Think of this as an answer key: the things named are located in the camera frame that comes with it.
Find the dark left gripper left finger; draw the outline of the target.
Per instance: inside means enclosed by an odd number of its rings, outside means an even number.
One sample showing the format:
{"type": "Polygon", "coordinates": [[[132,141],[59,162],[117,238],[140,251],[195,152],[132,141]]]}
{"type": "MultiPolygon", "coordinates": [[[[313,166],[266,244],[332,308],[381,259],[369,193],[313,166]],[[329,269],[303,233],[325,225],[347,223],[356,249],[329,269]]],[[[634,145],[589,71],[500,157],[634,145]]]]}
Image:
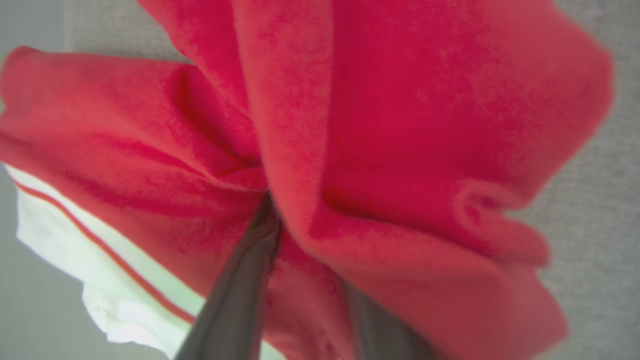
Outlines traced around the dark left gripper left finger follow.
{"type": "Polygon", "coordinates": [[[176,354],[177,360],[258,360],[268,281],[281,232],[274,200],[266,193],[176,354]]]}

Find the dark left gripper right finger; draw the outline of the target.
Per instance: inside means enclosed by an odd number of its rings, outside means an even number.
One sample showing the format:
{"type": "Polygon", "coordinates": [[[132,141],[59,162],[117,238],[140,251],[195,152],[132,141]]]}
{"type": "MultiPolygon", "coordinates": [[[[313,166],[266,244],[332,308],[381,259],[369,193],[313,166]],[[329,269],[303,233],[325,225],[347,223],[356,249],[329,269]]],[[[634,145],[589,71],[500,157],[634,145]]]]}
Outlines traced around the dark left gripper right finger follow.
{"type": "Polygon", "coordinates": [[[436,360],[428,341],[356,287],[347,287],[357,360],[436,360]]]}

